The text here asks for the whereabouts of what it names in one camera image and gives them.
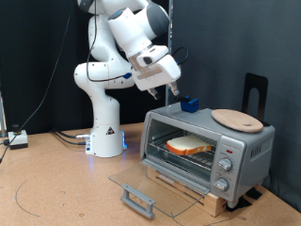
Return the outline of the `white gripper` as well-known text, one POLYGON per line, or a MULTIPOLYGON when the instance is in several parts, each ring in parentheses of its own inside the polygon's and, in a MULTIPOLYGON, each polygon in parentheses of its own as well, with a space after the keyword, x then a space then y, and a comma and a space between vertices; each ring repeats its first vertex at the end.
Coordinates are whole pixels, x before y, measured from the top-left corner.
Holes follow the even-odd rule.
POLYGON ((166 55, 154 64, 136 71, 132 69, 132 76, 135 84, 140 90, 149 90, 149 94, 155 100, 161 98, 161 94, 155 89, 168 84, 174 96, 180 94, 177 79, 181 77, 181 71, 176 61, 171 55, 166 55))

